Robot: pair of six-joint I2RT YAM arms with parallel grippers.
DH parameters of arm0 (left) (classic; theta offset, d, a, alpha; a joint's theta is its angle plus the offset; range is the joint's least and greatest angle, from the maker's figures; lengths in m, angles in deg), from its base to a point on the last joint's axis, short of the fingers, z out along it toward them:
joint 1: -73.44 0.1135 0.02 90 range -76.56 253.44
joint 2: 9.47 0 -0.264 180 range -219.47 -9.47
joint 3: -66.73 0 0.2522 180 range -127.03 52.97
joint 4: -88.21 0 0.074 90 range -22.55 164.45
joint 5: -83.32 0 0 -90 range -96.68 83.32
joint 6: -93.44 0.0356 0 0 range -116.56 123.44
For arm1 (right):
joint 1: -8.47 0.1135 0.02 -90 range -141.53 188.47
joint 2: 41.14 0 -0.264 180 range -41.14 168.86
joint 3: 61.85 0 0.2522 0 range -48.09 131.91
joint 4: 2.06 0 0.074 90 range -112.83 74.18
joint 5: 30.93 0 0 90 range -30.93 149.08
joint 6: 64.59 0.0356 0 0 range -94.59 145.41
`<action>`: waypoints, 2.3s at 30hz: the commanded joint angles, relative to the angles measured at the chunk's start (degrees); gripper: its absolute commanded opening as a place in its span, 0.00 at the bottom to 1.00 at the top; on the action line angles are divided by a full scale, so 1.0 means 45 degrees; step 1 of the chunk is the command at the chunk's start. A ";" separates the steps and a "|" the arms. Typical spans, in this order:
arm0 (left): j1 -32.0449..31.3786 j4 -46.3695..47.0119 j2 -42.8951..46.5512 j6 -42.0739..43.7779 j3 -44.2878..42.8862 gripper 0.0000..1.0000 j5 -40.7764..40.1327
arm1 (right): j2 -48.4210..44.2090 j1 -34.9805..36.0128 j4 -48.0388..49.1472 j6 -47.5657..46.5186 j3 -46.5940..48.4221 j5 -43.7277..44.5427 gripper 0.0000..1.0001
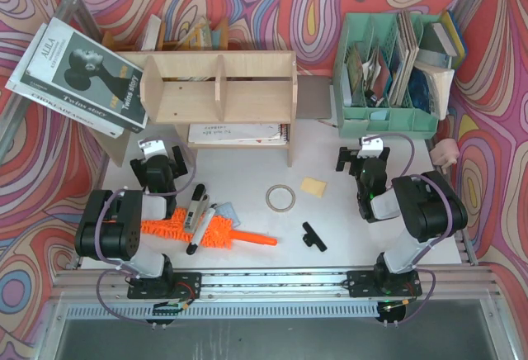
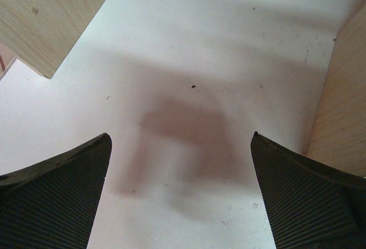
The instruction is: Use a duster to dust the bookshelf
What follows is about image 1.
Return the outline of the black and white stapler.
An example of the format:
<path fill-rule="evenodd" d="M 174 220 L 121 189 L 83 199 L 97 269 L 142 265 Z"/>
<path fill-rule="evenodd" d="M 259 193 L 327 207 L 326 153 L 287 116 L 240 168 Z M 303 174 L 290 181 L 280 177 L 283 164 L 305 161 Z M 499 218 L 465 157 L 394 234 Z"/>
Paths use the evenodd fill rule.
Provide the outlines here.
<path fill-rule="evenodd" d="M 207 207 L 208 199 L 205 185 L 198 184 L 191 196 L 191 203 L 184 219 L 185 233 L 194 234 L 196 232 L 200 218 Z"/>

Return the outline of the white marker black cap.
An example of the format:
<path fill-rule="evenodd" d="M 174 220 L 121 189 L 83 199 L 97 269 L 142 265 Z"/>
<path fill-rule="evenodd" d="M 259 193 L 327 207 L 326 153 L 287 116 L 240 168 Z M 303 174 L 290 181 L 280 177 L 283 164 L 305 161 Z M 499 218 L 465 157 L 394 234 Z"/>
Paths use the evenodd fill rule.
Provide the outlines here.
<path fill-rule="evenodd" d="M 191 242 L 186 248 L 187 255 L 193 255 L 199 248 L 201 240 L 203 239 L 205 232 L 207 231 L 209 224 L 215 215 L 217 204 L 213 203 L 205 212 L 196 232 L 194 233 Z"/>

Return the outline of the orange microfiber duster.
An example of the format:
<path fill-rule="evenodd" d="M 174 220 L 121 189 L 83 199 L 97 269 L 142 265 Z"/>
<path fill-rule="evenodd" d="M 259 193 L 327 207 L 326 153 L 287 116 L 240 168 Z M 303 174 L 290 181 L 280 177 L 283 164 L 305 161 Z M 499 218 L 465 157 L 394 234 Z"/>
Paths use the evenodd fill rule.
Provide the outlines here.
<path fill-rule="evenodd" d="M 162 239 L 190 243 L 192 234 L 183 229 L 186 209 L 177 208 L 170 220 L 145 220 L 141 222 L 141 233 Z M 276 246 L 277 239 L 262 234 L 242 232 L 233 228 L 233 222 L 223 216 L 214 216 L 200 245 L 206 248 L 231 249 L 233 241 Z"/>

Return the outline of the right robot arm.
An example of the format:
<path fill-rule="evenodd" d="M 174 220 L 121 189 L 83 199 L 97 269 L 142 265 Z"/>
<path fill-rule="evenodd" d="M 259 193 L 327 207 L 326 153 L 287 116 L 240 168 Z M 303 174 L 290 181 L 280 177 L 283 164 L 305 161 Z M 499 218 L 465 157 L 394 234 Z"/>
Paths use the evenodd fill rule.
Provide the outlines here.
<path fill-rule="evenodd" d="M 343 286 L 353 298 L 418 297 L 422 294 L 417 264 L 443 239 L 464 229 L 468 214 L 437 171 L 401 176 L 387 186 L 390 148 L 366 157 L 341 147 L 336 170 L 349 163 L 357 185 L 360 216 L 369 223 L 401 217 L 405 227 L 395 244 L 380 253 L 371 270 L 349 271 Z"/>

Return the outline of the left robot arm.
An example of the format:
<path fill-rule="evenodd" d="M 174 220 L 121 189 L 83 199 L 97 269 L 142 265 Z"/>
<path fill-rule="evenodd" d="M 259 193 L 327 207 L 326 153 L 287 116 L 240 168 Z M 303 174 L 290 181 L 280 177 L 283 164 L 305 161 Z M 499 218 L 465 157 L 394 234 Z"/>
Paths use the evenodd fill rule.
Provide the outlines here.
<path fill-rule="evenodd" d="M 141 224 L 168 222 L 176 207 L 174 181 L 188 174 L 178 146 L 167 151 L 161 140 L 140 146 L 144 156 L 130 161 L 139 190 L 94 190 L 82 214 L 74 248 L 81 258 L 102 261 L 126 274 L 130 299 L 177 296 L 169 257 L 140 241 Z"/>

